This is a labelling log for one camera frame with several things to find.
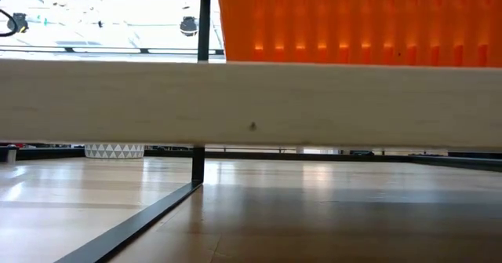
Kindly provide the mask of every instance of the white patterned pot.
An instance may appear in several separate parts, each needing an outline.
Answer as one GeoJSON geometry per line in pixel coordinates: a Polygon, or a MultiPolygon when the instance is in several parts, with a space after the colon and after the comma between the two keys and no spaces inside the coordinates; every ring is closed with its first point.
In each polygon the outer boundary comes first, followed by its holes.
{"type": "Polygon", "coordinates": [[[86,144],[85,157],[98,159],[143,158],[142,144],[86,144]]]}

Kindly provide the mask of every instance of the black metal frame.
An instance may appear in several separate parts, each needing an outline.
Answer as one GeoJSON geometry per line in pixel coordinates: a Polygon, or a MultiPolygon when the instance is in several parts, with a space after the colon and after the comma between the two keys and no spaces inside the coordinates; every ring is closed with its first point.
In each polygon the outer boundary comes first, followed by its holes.
{"type": "MultiPolygon", "coordinates": [[[[210,5],[211,0],[201,0],[198,33],[199,63],[205,63],[209,59],[210,5]]],[[[178,188],[175,192],[143,209],[57,262],[93,263],[109,261],[202,185],[204,182],[205,155],[206,149],[203,146],[194,147],[190,183],[178,188]]]]}

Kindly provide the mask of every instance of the orange corrugated panel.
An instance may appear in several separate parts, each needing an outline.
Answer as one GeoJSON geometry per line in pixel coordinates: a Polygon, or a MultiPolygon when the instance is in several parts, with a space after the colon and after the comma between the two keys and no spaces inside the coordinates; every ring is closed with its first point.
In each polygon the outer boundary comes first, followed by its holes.
{"type": "Polygon", "coordinates": [[[228,60],[502,67],[502,0],[219,0],[228,60]]]}

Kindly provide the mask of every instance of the wooden floor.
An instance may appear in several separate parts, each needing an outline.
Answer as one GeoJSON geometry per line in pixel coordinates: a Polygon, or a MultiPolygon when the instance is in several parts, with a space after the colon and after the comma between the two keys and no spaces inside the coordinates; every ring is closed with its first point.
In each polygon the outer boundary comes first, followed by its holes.
{"type": "MultiPolygon", "coordinates": [[[[0,262],[52,262],[187,183],[190,159],[0,166],[0,262]]],[[[501,261],[502,174],[208,160],[206,182],[113,262],[501,261]]]]}
{"type": "Polygon", "coordinates": [[[113,262],[501,262],[502,174],[218,161],[113,262]]]}
{"type": "Polygon", "coordinates": [[[0,262],[54,262],[190,180],[170,159],[0,165],[0,262]]]}

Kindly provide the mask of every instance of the black wire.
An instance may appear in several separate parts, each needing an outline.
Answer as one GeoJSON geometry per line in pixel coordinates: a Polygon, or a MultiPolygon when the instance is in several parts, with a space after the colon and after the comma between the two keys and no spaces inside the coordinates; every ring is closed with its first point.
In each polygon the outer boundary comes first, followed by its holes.
{"type": "Polygon", "coordinates": [[[9,18],[9,20],[11,20],[13,23],[14,23],[14,29],[11,31],[11,32],[6,32],[5,34],[0,34],[0,37],[8,37],[8,36],[13,36],[16,34],[17,32],[17,23],[16,21],[14,20],[14,18],[12,16],[10,16],[6,11],[4,11],[3,9],[0,9],[0,13],[4,14],[6,17],[9,18]]]}

